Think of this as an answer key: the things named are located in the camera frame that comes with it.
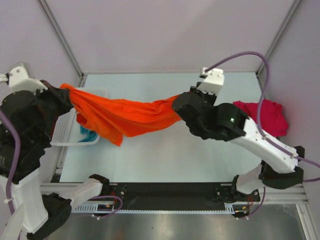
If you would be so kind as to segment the orange t-shirt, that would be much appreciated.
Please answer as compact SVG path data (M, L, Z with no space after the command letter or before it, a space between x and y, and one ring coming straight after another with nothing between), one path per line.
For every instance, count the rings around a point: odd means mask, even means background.
M69 90L76 121L118 147L124 137L161 131L182 120L172 109L177 95L153 102L139 102L98 96L67 83L60 88Z

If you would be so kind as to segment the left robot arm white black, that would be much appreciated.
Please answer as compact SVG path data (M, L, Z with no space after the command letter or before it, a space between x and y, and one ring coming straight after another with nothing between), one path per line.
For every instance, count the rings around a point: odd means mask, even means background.
M27 239L43 240L66 223L72 209L110 196L109 179L98 174L67 192L41 193L40 159L51 146L58 118L72 108L70 91L48 83L45 90L20 90L3 99L0 184L16 216L7 226L12 233L5 231L4 239L15 240L25 230Z

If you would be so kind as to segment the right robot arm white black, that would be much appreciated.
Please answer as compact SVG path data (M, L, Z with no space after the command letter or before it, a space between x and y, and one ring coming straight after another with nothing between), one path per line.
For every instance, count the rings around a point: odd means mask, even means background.
M234 104L215 105L216 98L215 94L191 87L189 92L178 95L172 109L194 136L230 142L261 159L257 167L233 178L230 194L235 200L242 201L258 188L285 190L303 182L297 148L259 131L255 121Z

